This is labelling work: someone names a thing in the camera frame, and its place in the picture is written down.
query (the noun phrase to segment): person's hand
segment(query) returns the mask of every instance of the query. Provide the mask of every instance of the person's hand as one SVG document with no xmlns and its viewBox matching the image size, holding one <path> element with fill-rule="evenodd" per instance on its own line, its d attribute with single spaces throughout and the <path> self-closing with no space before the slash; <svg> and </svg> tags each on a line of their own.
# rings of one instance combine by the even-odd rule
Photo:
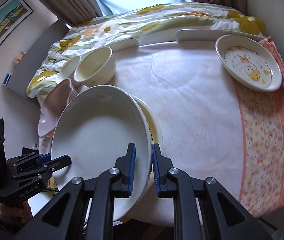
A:
<svg viewBox="0 0 284 240">
<path fill-rule="evenodd" d="M 21 223 L 26 224 L 33 216 L 28 201 L 22 203 L 23 208 L 7 207 L 0 203 L 0 218 L 8 225 L 13 224 L 12 218 L 21 217 Z"/>
</svg>

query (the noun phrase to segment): headboard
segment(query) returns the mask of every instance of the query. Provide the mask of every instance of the headboard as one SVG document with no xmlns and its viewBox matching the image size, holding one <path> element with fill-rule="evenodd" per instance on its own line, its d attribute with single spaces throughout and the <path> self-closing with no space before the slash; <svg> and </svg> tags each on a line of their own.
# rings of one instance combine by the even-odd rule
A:
<svg viewBox="0 0 284 240">
<path fill-rule="evenodd" d="M 7 88 L 28 98 L 27 87 L 47 57 L 50 46 L 64 38 L 69 28 L 60 20 L 54 22 L 23 56 L 8 81 Z"/>
</svg>

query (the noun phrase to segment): picture frame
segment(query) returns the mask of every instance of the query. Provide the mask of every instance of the picture frame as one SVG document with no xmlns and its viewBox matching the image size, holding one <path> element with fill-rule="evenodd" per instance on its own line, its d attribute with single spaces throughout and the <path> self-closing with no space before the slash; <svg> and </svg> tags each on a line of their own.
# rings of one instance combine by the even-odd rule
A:
<svg viewBox="0 0 284 240">
<path fill-rule="evenodd" d="M 0 45 L 33 10 L 24 0 L 7 0 L 0 6 Z"/>
</svg>

